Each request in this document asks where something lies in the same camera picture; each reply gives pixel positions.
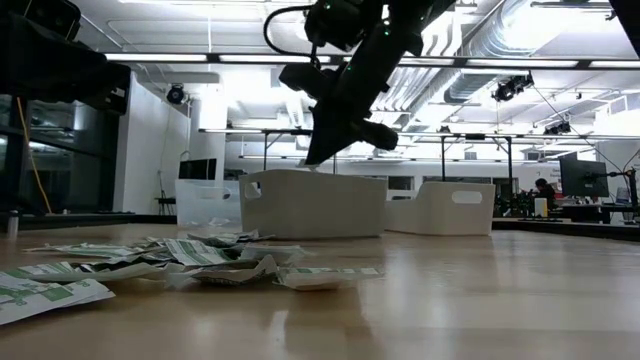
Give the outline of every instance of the pile of paper scraps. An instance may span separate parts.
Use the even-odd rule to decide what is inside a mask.
[[[373,268],[299,268],[313,254],[299,245],[271,246],[257,231],[188,239],[146,238],[132,246],[62,245],[29,253],[105,258],[93,262],[58,262],[0,272],[0,325],[49,310],[114,297],[105,285],[133,278],[165,281],[179,290],[194,283],[242,286],[272,281],[299,291],[339,289],[355,281],[379,278]]]

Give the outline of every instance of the table surface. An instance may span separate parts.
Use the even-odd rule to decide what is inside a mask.
[[[44,243],[183,235],[170,225],[24,232],[17,243],[0,240],[0,268],[59,260],[20,252]],[[386,278],[314,293],[109,285],[114,299],[1,326],[0,359],[640,358],[633,243],[494,232],[302,245],[317,254],[303,265],[375,266]]]

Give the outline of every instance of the security camera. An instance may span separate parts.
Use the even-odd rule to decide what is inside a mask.
[[[174,105],[182,105],[187,102],[189,96],[184,92],[184,84],[173,84],[167,93],[167,101]]]

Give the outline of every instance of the bin handle hole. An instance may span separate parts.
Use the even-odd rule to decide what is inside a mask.
[[[262,197],[262,190],[259,182],[252,182],[244,186],[244,197],[247,199],[259,199]]]
[[[481,204],[482,193],[477,191],[454,191],[451,200],[456,204]]]

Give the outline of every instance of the computer monitor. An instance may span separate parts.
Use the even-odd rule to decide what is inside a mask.
[[[216,159],[191,160],[180,162],[179,179],[215,180]]]
[[[560,173],[565,196],[609,196],[607,165],[603,162],[560,159]]]

